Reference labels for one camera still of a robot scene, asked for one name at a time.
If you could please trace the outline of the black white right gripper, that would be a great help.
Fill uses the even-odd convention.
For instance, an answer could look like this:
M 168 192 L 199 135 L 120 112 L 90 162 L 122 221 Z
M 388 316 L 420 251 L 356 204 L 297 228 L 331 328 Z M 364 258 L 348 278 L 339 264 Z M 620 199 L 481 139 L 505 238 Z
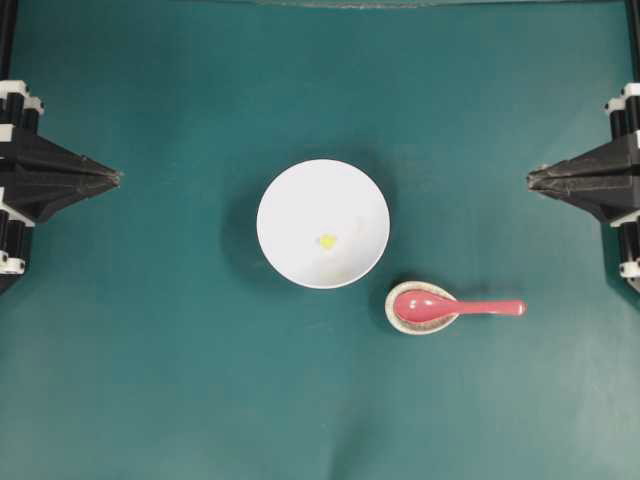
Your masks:
M 639 291 L 639 83 L 627 83 L 605 105 L 614 140 L 527 175 L 530 191 L 613 221 L 622 279 Z

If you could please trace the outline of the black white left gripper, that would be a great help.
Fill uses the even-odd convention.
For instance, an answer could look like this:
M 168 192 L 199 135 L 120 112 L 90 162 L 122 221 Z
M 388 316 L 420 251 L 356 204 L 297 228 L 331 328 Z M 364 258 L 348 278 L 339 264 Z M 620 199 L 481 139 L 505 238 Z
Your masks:
M 35 134 L 43 113 L 41 99 L 24 81 L 1 81 L 1 158 L 23 168 L 73 173 L 1 175 L 2 294 L 28 270 L 35 223 L 120 183 L 118 171 Z

